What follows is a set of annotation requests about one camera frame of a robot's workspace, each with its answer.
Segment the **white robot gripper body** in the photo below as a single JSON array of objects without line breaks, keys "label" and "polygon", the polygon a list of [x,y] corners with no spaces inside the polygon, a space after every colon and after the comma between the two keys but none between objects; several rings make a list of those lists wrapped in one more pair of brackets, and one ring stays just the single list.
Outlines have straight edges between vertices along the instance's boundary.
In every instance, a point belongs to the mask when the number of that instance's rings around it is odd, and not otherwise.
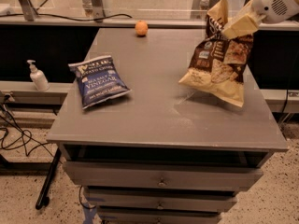
[{"label": "white robot gripper body", "polygon": [[280,23],[299,13],[299,0],[253,0],[252,7],[263,23]]}]

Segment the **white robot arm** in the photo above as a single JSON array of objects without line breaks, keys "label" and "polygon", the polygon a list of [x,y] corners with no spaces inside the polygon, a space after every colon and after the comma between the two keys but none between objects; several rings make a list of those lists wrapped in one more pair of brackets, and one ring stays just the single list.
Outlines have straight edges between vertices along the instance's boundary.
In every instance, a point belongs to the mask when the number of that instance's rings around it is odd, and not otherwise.
[{"label": "white robot arm", "polygon": [[253,34],[261,23],[280,23],[299,13],[299,0],[250,0],[223,27],[228,39]]}]

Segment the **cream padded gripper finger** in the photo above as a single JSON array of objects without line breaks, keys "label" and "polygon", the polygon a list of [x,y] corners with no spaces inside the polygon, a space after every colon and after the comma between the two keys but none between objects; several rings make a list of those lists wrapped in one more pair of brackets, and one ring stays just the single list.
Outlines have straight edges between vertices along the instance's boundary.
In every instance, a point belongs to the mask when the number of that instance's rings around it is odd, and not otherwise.
[{"label": "cream padded gripper finger", "polygon": [[223,27],[221,33],[228,39],[243,35],[253,34],[258,30],[258,22],[255,13],[237,15],[230,19]]},{"label": "cream padded gripper finger", "polygon": [[253,0],[249,0],[237,13],[237,17],[243,17],[243,16],[250,16],[253,14],[254,9],[252,8],[252,2]]}]

